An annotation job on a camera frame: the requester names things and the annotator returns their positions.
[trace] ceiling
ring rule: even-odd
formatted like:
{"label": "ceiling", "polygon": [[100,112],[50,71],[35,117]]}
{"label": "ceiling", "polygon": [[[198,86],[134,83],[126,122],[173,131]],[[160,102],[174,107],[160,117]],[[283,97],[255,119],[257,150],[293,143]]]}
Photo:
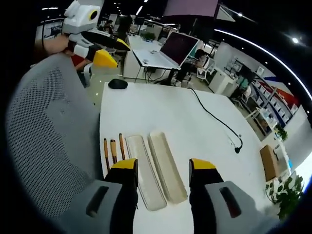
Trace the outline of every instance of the ceiling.
{"label": "ceiling", "polygon": [[[58,17],[59,11],[63,11],[71,3],[71,0],[47,0],[45,7],[59,7],[55,11]],[[140,6],[143,6],[139,16],[162,17],[167,0],[106,0],[101,16],[111,13],[123,15],[135,15]],[[217,20],[214,28],[221,29],[243,37],[270,51],[282,60],[306,85],[312,93],[312,77],[310,61],[312,61],[312,27],[309,21],[310,9],[300,1],[280,2],[272,0],[221,0],[224,7],[229,8],[235,22]],[[298,44],[292,42],[292,38],[299,39]],[[215,32],[213,39],[229,43],[241,49],[243,52],[258,60],[280,77],[288,88],[299,97],[306,110],[310,112],[312,119],[312,101],[306,94],[294,76],[279,62],[260,49],[245,41]]]}

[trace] ceiling light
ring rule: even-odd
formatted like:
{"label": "ceiling light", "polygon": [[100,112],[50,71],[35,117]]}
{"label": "ceiling light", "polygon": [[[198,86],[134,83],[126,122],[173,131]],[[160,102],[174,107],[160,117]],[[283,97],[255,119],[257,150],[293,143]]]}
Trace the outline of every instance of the ceiling light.
{"label": "ceiling light", "polygon": [[140,11],[142,10],[143,6],[140,6],[140,8],[138,9],[138,11],[136,12],[136,16],[140,13]]}
{"label": "ceiling light", "polygon": [[312,95],[311,93],[309,92],[309,90],[307,89],[307,87],[305,86],[305,84],[301,81],[301,79],[299,79],[299,77],[296,75],[295,72],[292,71],[292,69],[290,69],[282,60],[280,60],[278,57],[276,57],[274,54],[272,54],[271,52],[267,51],[266,49],[262,48],[261,46],[247,40],[247,39],[244,39],[240,36],[237,36],[235,34],[232,34],[232,33],[228,33],[228,32],[225,32],[225,31],[222,31],[222,30],[219,30],[219,29],[215,29],[215,31],[217,32],[220,32],[220,33],[224,33],[224,34],[227,34],[227,35],[230,35],[232,37],[235,37],[235,38],[238,38],[238,39],[241,39],[255,47],[257,47],[258,49],[262,50],[263,52],[267,53],[268,55],[270,55],[272,58],[274,58],[276,61],[278,61],[280,64],[282,64],[292,75],[293,77],[295,77],[295,79],[300,83],[300,85],[302,86],[302,88],[306,91],[306,93],[308,94],[309,98],[311,99],[312,101]]}
{"label": "ceiling light", "polygon": [[299,42],[299,40],[297,38],[293,38],[292,39],[293,43],[297,44]]}

